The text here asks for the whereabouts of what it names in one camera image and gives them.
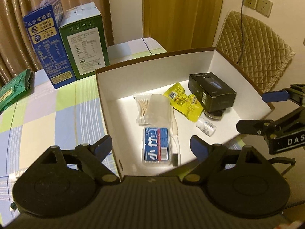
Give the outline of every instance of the wall socket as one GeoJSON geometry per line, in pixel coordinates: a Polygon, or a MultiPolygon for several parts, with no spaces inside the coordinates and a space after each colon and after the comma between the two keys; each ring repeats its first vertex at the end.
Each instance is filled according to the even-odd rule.
{"type": "Polygon", "coordinates": [[[273,2],[269,0],[257,0],[256,11],[260,14],[269,17],[271,13],[273,2]]]}
{"type": "Polygon", "coordinates": [[[244,6],[249,7],[255,10],[257,4],[257,0],[244,0],[244,6]]]}

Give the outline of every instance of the red stripe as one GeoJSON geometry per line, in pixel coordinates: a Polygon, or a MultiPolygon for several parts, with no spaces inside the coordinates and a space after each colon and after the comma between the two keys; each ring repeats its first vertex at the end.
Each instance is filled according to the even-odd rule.
{"type": "Polygon", "coordinates": [[[161,145],[160,145],[160,141],[161,141],[161,136],[160,136],[160,129],[157,130],[157,135],[158,135],[158,161],[161,161],[161,145]]]}

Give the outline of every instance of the plaid tablecloth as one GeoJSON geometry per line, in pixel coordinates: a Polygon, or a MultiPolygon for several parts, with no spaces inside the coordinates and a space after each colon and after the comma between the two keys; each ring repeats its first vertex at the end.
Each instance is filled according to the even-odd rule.
{"type": "MultiPolygon", "coordinates": [[[[154,39],[138,39],[108,47],[111,64],[166,52],[154,39]]],[[[74,149],[104,135],[95,75],[54,89],[44,70],[35,73],[31,94],[0,115],[0,223],[7,225],[18,211],[9,211],[12,184],[8,175],[30,166],[49,146],[74,149]]],[[[234,141],[231,148],[242,143],[234,141]]],[[[103,164],[117,174],[110,153],[103,164]]]]}

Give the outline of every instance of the white open box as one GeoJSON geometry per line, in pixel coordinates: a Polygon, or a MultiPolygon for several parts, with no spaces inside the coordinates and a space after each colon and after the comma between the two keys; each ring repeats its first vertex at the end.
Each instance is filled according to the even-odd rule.
{"type": "Polygon", "coordinates": [[[104,130],[113,140],[112,151],[120,176],[154,176],[173,169],[169,166],[147,166],[142,163],[143,128],[136,123],[138,108],[133,94],[149,92],[163,94],[179,82],[187,95],[189,74],[212,72],[237,92],[232,108],[226,109],[217,127],[208,137],[196,124],[175,112],[178,125],[181,164],[196,157],[190,150],[190,138],[197,135],[209,144],[224,144],[236,137],[239,120],[260,119],[271,112],[261,98],[258,87],[215,48],[191,49],[132,59],[100,68],[96,79],[104,117],[104,130]]]}

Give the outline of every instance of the green milk carton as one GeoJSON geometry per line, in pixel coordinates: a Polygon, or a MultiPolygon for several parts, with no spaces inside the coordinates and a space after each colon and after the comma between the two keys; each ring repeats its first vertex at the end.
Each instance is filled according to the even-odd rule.
{"type": "Polygon", "coordinates": [[[59,32],[77,79],[109,65],[102,16],[93,2],[69,9],[59,32]]]}

